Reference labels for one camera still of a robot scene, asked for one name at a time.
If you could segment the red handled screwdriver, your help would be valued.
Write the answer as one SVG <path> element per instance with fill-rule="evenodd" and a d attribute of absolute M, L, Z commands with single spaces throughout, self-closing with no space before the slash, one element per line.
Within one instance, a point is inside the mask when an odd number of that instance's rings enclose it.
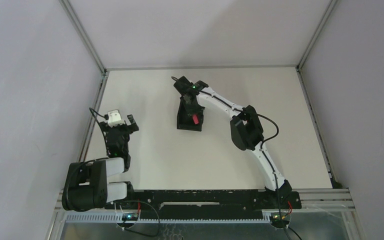
<path fill-rule="evenodd" d="M 199 120 L 199 117 L 197 114 L 192 115 L 192 120 L 193 120 L 195 125 L 198 125 L 200 123 L 200 120 Z"/>

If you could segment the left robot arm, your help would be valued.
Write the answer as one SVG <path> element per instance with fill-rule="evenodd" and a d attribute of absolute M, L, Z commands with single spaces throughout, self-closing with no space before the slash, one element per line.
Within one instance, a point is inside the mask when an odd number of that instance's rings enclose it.
<path fill-rule="evenodd" d="M 109 180 L 130 169 L 130 136 L 139 130 L 139 126 L 131 114 L 127 120 L 129 123 L 116 110 L 108 112 L 107 120 L 98 124 L 103 133 L 106 156 L 69 165 L 61 198 L 64 210 L 86 212 L 104 208 L 114 201 L 125 209 L 135 205 L 137 196 L 129 181 Z"/>

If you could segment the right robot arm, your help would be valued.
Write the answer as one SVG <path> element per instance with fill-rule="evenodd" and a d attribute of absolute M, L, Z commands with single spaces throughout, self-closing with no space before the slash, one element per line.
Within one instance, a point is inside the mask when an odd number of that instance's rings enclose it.
<path fill-rule="evenodd" d="M 251 106 L 233 103 L 201 80 L 193 83 L 185 76 L 172 77 L 174 88 L 180 94 L 176 116 L 179 130 L 202 131 L 204 111 L 216 110 L 227 115 L 230 138 L 241 151 L 251 153 L 261 167 L 269 203 L 282 208 L 289 201 L 292 187 L 271 158 L 266 143 L 278 136 L 279 126 L 270 118 L 257 113 Z"/>

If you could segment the black plastic bin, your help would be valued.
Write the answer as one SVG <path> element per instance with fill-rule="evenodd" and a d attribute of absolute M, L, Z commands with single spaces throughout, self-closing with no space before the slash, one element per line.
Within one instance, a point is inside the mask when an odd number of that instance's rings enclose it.
<path fill-rule="evenodd" d="M 204 123 L 204 110 L 203 112 L 197 114 L 199 117 L 199 124 L 195 125 L 192 116 L 186 114 L 186 110 L 181 103 L 179 103 L 179 108 L 176 116 L 176 127 L 178 130 L 187 130 L 187 131 L 195 131 L 201 132 L 202 125 Z"/>

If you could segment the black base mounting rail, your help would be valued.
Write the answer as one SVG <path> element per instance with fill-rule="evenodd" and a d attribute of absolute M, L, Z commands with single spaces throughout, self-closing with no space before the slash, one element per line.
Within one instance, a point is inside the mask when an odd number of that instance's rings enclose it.
<path fill-rule="evenodd" d="M 297 191 L 277 197 L 268 190 L 134 190 L 105 209 L 140 212 L 141 219 L 169 221 L 257 221 L 265 211 L 300 210 Z"/>

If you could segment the aluminium frame rail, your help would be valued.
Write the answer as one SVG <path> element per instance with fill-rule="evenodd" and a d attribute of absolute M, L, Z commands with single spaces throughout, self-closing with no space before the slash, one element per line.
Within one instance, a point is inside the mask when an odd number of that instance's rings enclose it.
<path fill-rule="evenodd" d="M 302 208 L 299 212 L 355 212 L 349 189 L 297 189 Z"/>

